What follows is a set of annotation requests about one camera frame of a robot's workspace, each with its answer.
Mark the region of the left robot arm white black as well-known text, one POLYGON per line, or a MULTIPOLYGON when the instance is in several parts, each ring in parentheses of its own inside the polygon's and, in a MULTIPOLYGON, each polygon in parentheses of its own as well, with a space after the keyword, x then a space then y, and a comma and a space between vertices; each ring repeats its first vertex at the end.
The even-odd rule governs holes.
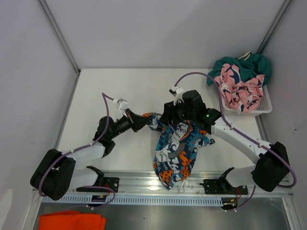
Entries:
POLYGON ((139 131, 151 121, 150 114, 137 115, 130 109, 117 120, 104 116, 90 144, 62 152, 50 149, 30 179, 30 185, 42 196, 52 200, 61 199, 69 190, 78 192, 106 192, 105 174, 91 166, 90 161, 101 159, 111 153, 114 138, 131 129, 139 131))

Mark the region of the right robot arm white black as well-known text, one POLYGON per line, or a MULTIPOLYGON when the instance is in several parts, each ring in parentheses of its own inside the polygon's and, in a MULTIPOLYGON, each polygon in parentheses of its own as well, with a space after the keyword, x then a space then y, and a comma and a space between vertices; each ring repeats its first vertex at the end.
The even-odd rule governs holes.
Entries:
POLYGON ((190 121, 199 129, 226 141, 253 162, 252 167, 226 170, 219 181, 222 192, 228 194, 242 185, 256 185, 266 192, 272 192, 281 186, 281 181, 290 172, 286 147, 282 143, 271 144, 257 139, 231 124, 220 111, 206 107, 196 90, 185 91, 181 87, 173 87, 170 93, 174 100, 164 105, 164 124, 177 125, 190 121))

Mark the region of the patterned orange blue shorts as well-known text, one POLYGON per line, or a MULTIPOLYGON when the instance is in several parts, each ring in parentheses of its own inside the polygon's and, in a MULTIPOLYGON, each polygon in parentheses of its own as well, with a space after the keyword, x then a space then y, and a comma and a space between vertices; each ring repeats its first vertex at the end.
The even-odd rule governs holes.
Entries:
POLYGON ((155 174, 167 190, 177 183, 181 190, 191 175, 199 148, 212 145, 215 140, 191 121, 164 125, 160 121, 161 114, 143 116, 149 119, 147 126, 160 133, 153 160, 155 174))

